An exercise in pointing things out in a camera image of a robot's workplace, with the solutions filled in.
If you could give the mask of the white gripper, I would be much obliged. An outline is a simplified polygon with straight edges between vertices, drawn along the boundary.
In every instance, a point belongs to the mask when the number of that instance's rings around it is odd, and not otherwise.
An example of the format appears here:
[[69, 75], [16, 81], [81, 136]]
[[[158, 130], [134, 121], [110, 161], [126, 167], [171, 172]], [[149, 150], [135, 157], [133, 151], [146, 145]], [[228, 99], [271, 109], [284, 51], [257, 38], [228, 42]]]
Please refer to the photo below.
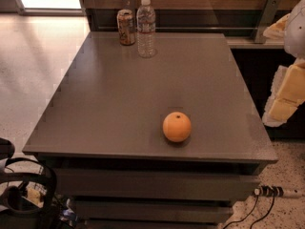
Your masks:
[[300, 59], [305, 58], [305, 0], [267, 27], [263, 35], [273, 40], [284, 37], [285, 52], [297, 58], [289, 67], [278, 67], [264, 108], [264, 125], [279, 127], [305, 102], [305, 60]]

